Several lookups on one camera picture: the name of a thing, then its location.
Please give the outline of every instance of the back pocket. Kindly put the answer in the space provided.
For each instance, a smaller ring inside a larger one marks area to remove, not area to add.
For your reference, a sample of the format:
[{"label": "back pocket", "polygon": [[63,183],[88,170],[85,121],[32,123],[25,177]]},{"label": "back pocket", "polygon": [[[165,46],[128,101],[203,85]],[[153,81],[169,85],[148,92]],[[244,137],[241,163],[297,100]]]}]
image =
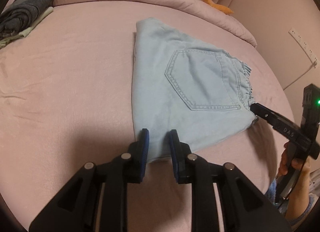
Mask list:
[{"label": "back pocket", "polygon": [[165,71],[168,81],[191,110],[241,108],[228,74],[227,61],[220,53],[197,49],[175,51]]}]

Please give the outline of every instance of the folded clothes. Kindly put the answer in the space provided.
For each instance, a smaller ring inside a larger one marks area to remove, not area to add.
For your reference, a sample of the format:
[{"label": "folded clothes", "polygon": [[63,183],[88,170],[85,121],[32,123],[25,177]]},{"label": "folded clothes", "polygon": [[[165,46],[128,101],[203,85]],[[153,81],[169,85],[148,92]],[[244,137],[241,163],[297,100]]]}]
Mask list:
[{"label": "folded clothes", "polygon": [[30,27],[53,0],[15,0],[0,15],[0,40]]},{"label": "folded clothes", "polygon": [[148,160],[170,155],[171,129],[194,152],[248,128],[255,119],[250,72],[223,49],[157,19],[137,22],[132,115],[136,137],[150,131]]},{"label": "folded clothes", "polygon": [[29,35],[29,33],[44,19],[46,18],[50,13],[53,12],[53,7],[49,6],[32,24],[30,27],[28,27],[27,29],[23,30],[22,32],[14,35],[14,36],[10,36],[7,38],[4,38],[2,40],[0,40],[0,49],[4,48],[5,46],[7,46],[10,42],[17,40],[17,39],[21,39],[21,38],[25,38]]}]

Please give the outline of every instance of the gray folded sweater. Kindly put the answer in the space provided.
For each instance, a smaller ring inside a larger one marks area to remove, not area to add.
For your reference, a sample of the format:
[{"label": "gray folded sweater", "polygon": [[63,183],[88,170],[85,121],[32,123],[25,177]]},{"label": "gray folded sweater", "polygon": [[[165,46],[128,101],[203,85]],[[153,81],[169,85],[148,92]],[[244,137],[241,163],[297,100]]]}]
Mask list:
[{"label": "gray folded sweater", "polygon": [[53,0],[15,0],[0,15],[0,40],[28,28]]}]

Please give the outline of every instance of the light blue jeans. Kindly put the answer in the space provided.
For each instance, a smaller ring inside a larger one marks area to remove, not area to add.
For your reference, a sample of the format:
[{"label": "light blue jeans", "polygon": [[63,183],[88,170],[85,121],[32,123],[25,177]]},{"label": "light blue jeans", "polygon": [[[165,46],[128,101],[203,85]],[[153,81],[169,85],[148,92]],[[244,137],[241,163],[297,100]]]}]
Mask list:
[{"label": "light blue jeans", "polygon": [[223,49],[155,18],[137,22],[133,124],[136,137],[150,131],[148,160],[170,155],[171,129],[196,151],[248,128],[255,119],[250,71]]}]

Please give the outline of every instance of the wall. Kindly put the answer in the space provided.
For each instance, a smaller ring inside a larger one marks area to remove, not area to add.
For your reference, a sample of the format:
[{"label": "wall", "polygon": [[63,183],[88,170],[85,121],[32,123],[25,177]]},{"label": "wall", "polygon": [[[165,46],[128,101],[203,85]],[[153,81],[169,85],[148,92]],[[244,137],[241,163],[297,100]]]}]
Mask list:
[{"label": "wall", "polygon": [[[307,55],[288,31],[294,27],[320,58],[320,11],[313,0],[232,0],[229,6],[255,36],[257,50],[269,64],[282,87],[304,73],[311,65]],[[295,122],[300,124],[303,88],[310,83],[320,87],[320,63],[285,90]],[[320,159],[312,169],[320,168]]]}]

